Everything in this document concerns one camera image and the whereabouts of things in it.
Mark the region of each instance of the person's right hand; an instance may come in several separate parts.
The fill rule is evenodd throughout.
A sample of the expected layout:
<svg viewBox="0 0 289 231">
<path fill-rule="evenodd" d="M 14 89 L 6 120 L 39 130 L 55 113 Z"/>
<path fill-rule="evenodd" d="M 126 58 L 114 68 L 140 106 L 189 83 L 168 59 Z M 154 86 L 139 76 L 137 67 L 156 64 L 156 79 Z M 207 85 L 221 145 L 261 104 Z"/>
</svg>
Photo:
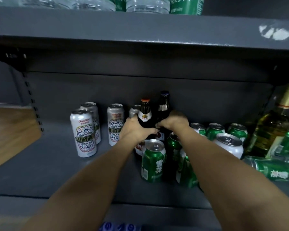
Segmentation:
<svg viewBox="0 0 289 231">
<path fill-rule="evenodd" d="M 175 126 L 183 125 L 183 126 L 189 126 L 187 117 L 176 110 L 173 110 L 170 112 L 169 117 L 162 120 L 161 122 L 157 123 L 157 128 L 159 127 L 165 127 L 168 130 L 174 130 Z"/>
</svg>

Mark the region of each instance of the upper shelf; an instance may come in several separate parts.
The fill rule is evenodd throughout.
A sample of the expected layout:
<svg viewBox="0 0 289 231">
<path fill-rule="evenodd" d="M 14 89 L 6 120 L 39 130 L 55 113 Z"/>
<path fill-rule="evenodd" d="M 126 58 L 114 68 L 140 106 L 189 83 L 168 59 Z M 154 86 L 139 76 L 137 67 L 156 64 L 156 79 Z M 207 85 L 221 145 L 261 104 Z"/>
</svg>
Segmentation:
<svg viewBox="0 0 289 231">
<path fill-rule="evenodd" d="M 289 50 L 289 20 L 0 7 L 0 45 L 87 49 L 95 41 Z"/>
</svg>

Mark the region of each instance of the person's left arm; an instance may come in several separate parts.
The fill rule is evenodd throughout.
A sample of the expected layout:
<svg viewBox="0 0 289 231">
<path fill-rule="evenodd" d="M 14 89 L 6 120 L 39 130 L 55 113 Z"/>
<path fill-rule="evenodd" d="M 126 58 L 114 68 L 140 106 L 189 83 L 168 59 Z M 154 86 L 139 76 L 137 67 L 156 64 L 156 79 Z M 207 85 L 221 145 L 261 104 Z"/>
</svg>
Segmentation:
<svg viewBox="0 0 289 231">
<path fill-rule="evenodd" d="M 136 144 L 156 131 L 142 128 L 136 116 L 128 118 L 116 145 L 59 188 L 22 230 L 98 230 L 128 156 Z"/>
</svg>

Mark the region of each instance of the person's left hand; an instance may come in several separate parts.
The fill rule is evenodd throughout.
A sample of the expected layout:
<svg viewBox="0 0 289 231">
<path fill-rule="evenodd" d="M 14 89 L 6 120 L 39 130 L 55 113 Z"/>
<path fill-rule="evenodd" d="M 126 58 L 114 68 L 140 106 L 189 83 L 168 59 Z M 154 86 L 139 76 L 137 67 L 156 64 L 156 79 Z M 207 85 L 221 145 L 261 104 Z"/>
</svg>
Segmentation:
<svg viewBox="0 0 289 231">
<path fill-rule="evenodd" d="M 145 140 L 149 135 L 158 132 L 155 128 L 143 128 L 137 119 L 137 115 L 132 118 L 127 118 L 126 122 L 120 132 L 120 139 L 130 138 L 135 144 Z"/>
</svg>

